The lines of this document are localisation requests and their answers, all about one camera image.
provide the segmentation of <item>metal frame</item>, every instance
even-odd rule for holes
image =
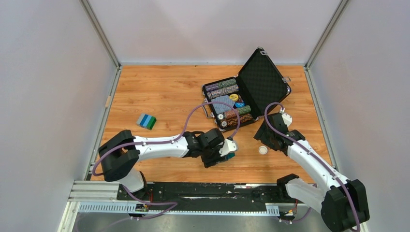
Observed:
[[[112,102],[114,99],[115,91],[118,85],[119,76],[122,71],[122,63],[119,62],[118,58],[116,57],[114,50],[112,49],[104,31],[98,22],[98,19],[89,3],[88,0],[79,0],[84,7],[86,14],[88,15],[94,29],[96,30],[101,42],[103,43],[105,49],[107,50],[110,59],[112,60],[113,64],[117,67],[117,73],[113,80],[110,93],[107,98],[107,103],[104,109],[104,114],[100,123],[100,128],[98,134],[96,136],[96,140],[91,152],[90,162],[87,170],[84,173],[84,178],[86,178],[94,165],[94,161],[97,157],[97,150],[100,145],[103,131],[107,122],[108,114],[110,112]],[[323,136],[326,142],[326,146],[329,151],[329,155],[331,158],[332,163],[335,165],[335,157],[332,150],[332,146],[330,144],[329,135],[326,129],[326,123],[324,116],[321,110],[320,101],[317,99],[316,96],[316,87],[314,81],[311,78],[310,67],[315,61],[318,53],[320,52],[323,44],[325,43],[326,39],[328,38],[329,34],[331,33],[332,29],[334,28],[337,20],[339,19],[340,15],[342,14],[343,10],[345,9],[349,0],[341,0],[336,11],[334,12],[331,20],[329,21],[326,29],[324,30],[323,34],[321,35],[318,43],[316,44],[314,50],[312,51],[308,61],[305,66],[305,74],[307,78],[307,82],[309,85],[309,89],[312,95],[312,99],[316,108],[316,112],[319,118],[319,122],[323,131]],[[133,201],[119,201],[117,200],[117,191],[118,191],[118,182],[104,182],[104,181],[75,181],[70,196],[67,201],[67,205],[63,214],[63,217],[60,222],[59,232],[71,232],[77,217],[78,212],[122,212],[129,210],[130,207],[136,203]],[[169,214],[201,214],[201,215],[256,215],[256,216],[272,216],[272,214],[276,213],[276,210],[279,206],[289,206],[287,203],[281,204],[271,204],[267,205],[267,212],[265,213],[257,213],[257,212],[196,212],[196,211],[188,211],[188,212],[178,212],[178,211],[170,211]],[[367,232],[367,225],[366,223],[362,224],[362,230]]]

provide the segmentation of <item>case handle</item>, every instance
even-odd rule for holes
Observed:
[[[208,112],[206,111],[204,105],[202,106],[202,109],[204,110],[204,113],[205,113],[205,116],[206,116],[207,119],[211,119],[211,118],[214,117],[214,114],[213,114],[213,113],[210,113],[210,114],[208,115]]]

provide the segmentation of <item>poker chip case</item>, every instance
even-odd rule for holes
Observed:
[[[291,93],[291,88],[288,84],[290,79],[285,79],[280,74],[267,52],[261,47],[258,47],[253,52],[252,56],[247,60],[236,76],[203,85],[202,93],[205,96],[204,102],[211,102],[215,99],[215,96],[218,96],[214,95],[215,92],[219,94],[224,93],[223,90],[219,90],[219,92],[218,90],[214,90],[214,87],[218,84],[220,87],[224,87],[223,83],[231,83],[232,81],[228,81],[231,79],[236,81],[238,88],[227,87],[230,88],[229,90],[231,91],[227,95],[237,94],[243,100],[245,106],[250,106],[250,115],[246,114],[245,116],[241,116],[241,121],[242,119],[245,121],[243,123],[241,122],[241,127],[256,122],[264,116],[264,110],[268,104],[271,102],[281,102]],[[215,120],[220,131],[229,131],[236,128],[236,116],[230,119],[231,121],[228,121],[230,124],[227,124],[227,119],[221,119],[223,116],[216,112],[215,105],[210,104],[208,106],[211,113],[208,114],[205,107],[203,107],[205,115],[207,118],[213,118]]]

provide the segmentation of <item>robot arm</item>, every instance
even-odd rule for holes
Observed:
[[[350,181],[346,176],[324,161],[300,132],[297,130],[289,131],[288,126],[291,124],[292,118],[288,114],[276,113],[268,115],[268,120],[275,129],[287,137],[295,139],[302,146],[306,147],[309,152],[287,139],[287,137],[285,138],[272,131],[265,122],[261,125],[254,138],[260,140],[271,149],[282,151],[286,156],[296,161],[318,185],[317,188],[313,187],[295,174],[285,176],[277,181],[284,197],[298,199],[319,212],[331,231],[345,231],[355,226],[356,223],[345,192],[340,183],[336,181],[338,177],[352,197],[360,223],[369,220],[366,189],[359,180]],[[310,153],[313,153],[322,162],[319,162]],[[332,170],[335,176],[330,175],[323,164]]]
[[[135,143],[135,145],[118,149],[101,162],[105,181],[118,181],[131,192],[136,192],[141,190],[146,183],[144,176],[133,168],[137,162],[161,157],[197,158],[200,156],[204,166],[208,168],[227,161],[238,150],[236,142],[224,139],[222,133],[217,129],[206,133],[187,131],[182,137],[174,140],[177,137],[178,135],[144,138],[132,136],[130,130],[121,131],[98,149],[100,157],[118,145],[127,143]]]

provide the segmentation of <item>wooden tabletop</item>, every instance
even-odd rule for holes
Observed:
[[[203,84],[224,79],[238,73],[238,65],[148,65],[124,66],[119,78],[111,111],[102,137],[102,144],[121,130],[131,130],[142,137],[168,137],[180,134],[189,112],[201,104]],[[316,115],[312,97],[302,66],[278,66],[283,76],[291,78],[292,92],[282,102],[286,113],[293,118],[290,130],[300,131],[310,145],[328,162],[329,154]],[[136,125],[140,114],[157,118],[152,130]],[[241,127],[234,137],[239,150],[227,162],[204,168],[200,158],[160,158],[139,162],[135,169],[142,171],[147,181],[190,181],[226,183],[276,183],[294,173],[313,183],[310,176],[293,160],[281,152],[269,150],[261,155],[262,145],[253,136],[263,120]],[[188,131],[208,131],[215,128],[213,119],[206,119],[202,109],[191,117]],[[224,133],[225,137],[232,131]],[[92,177],[103,180],[103,176]]]

